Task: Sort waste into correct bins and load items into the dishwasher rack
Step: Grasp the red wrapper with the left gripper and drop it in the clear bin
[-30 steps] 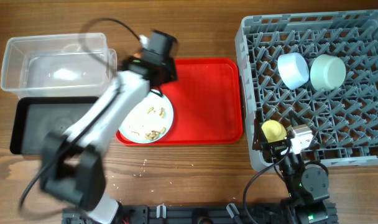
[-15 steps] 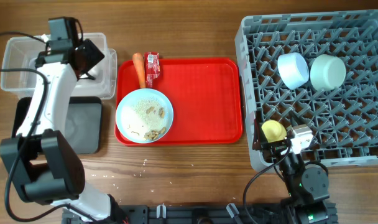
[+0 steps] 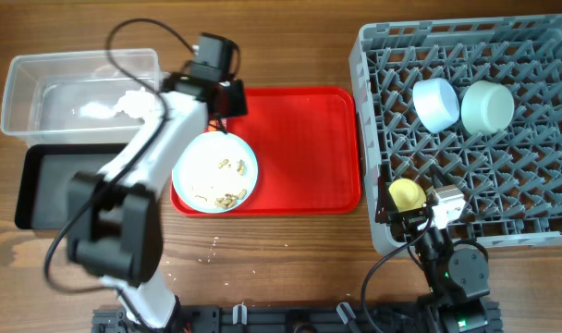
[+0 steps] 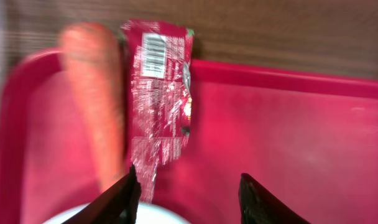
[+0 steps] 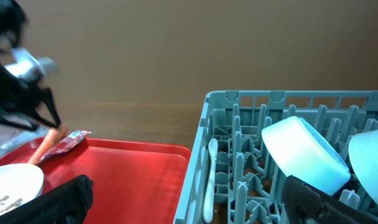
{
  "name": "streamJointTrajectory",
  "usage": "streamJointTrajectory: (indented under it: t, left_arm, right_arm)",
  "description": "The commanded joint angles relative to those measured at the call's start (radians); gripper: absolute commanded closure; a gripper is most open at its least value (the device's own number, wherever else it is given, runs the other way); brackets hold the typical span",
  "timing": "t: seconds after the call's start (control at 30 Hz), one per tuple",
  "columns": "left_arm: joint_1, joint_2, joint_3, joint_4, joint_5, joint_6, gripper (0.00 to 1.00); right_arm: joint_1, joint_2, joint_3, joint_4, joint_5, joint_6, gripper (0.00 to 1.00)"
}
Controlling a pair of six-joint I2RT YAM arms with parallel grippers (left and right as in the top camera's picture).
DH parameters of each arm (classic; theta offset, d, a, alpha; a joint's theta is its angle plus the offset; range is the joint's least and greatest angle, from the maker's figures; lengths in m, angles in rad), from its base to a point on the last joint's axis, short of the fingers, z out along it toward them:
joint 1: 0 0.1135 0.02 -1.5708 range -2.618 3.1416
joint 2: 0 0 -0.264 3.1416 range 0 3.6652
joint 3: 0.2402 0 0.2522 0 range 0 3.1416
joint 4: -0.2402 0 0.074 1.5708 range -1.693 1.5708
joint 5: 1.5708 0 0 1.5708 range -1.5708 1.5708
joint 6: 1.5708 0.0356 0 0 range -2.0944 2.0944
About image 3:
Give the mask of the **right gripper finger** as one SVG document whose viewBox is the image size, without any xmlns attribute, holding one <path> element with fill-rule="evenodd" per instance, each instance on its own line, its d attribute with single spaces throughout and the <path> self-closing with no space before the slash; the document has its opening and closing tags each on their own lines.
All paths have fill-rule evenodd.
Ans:
<svg viewBox="0 0 562 333">
<path fill-rule="evenodd" d="M 442 188 L 447 185 L 447 178 L 440 171 L 437 165 L 430 165 L 429 170 L 432 184 L 435 189 Z"/>
<path fill-rule="evenodd" d="M 395 213 L 395 203 L 388 190 L 386 182 L 388 181 L 389 168 L 387 165 L 381 165 L 378 177 L 378 198 L 375 212 L 376 222 L 392 222 Z"/>
</svg>

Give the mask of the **yellow cup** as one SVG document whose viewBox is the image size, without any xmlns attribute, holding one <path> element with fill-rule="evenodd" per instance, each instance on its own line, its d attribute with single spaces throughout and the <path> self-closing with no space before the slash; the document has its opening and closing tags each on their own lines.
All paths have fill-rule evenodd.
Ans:
<svg viewBox="0 0 562 333">
<path fill-rule="evenodd" d="M 419 209 L 426 203 L 424 189 L 411 179 L 396 179 L 388 190 L 399 212 Z"/>
</svg>

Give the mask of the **light blue small bowl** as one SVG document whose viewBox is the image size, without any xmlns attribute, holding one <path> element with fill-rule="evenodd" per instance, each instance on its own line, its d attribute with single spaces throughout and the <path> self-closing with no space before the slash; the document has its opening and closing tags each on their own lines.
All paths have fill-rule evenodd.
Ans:
<svg viewBox="0 0 562 333">
<path fill-rule="evenodd" d="M 418 119 L 431 133 L 447 129 L 460 118 L 458 96 L 445 79 L 416 82 L 412 89 L 412 101 Z"/>
</svg>

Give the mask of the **mint green bowl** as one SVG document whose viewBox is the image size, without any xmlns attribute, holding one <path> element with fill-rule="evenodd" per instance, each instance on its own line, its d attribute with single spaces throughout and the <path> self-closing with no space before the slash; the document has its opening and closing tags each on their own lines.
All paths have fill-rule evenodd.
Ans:
<svg viewBox="0 0 562 333">
<path fill-rule="evenodd" d="M 464 94 L 460 114 L 462 125 L 470 135 L 492 135 L 509 126 L 514 111 L 514 98 L 507 87 L 479 80 Z"/>
</svg>

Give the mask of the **light blue plate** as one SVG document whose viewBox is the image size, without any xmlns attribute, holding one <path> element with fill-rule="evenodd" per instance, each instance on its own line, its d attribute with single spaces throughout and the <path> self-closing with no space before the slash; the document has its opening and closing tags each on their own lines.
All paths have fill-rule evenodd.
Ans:
<svg viewBox="0 0 562 333">
<path fill-rule="evenodd" d="M 224 159 L 242 159 L 247 166 L 246 176 L 249 179 L 248 192 L 238 205 L 231 209 L 216 209 L 211 203 L 205 203 L 194 197 L 191 186 L 201 176 L 210 173 L 210 169 Z M 194 211 L 205 214 L 221 214 L 230 212 L 250 197 L 256 187 L 259 167 L 255 153 L 239 136 L 221 131 L 209 131 L 195 138 L 180 156 L 172 171 L 172 185 L 178 199 Z"/>
</svg>

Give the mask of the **white tissue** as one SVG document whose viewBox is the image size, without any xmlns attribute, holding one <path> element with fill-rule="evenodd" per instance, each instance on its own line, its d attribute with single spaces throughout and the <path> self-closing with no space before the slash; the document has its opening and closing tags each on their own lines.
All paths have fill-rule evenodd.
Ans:
<svg viewBox="0 0 562 333">
<path fill-rule="evenodd" d="M 124 113 L 128 117 L 145 121 L 156 117 L 156 101 L 153 93 L 144 88 L 137 91 L 126 91 L 113 106 L 113 111 Z"/>
</svg>

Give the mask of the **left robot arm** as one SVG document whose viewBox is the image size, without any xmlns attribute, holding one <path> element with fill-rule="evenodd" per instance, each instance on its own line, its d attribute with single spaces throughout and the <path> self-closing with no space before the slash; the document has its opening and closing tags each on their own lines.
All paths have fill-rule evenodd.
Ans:
<svg viewBox="0 0 562 333">
<path fill-rule="evenodd" d="M 204 32 L 194 57 L 154 91 L 161 109 L 97 173 L 78 172 L 67 192 L 67 258 L 114 290 L 139 331 L 185 332 L 181 305 L 158 266 L 159 201 L 185 148 L 212 120 L 247 114 L 238 45 Z"/>
</svg>

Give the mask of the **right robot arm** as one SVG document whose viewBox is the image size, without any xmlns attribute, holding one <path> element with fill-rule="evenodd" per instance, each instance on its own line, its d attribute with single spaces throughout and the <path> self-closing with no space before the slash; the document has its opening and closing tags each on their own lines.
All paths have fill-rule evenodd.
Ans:
<svg viewBox="0 0 562 333">
<path fill-rule="evenodd" d="M 403 251 L 418 262 L 430 293 L 416 302 L 421 324 L 429 332 L 489 332 L 485 297 L 488 285 L 488 252 L 475 240 L 453 241 L 447 225 L 458 221 L 466 206 L 463 192 L 436 166 L 430 167 L 434 185 L 419 208 L 400 210 L 385 177 L 378 178 L 374 221 L 400 227 L 409 241 L 385 255 L 367 274 Z"/>
</svg>

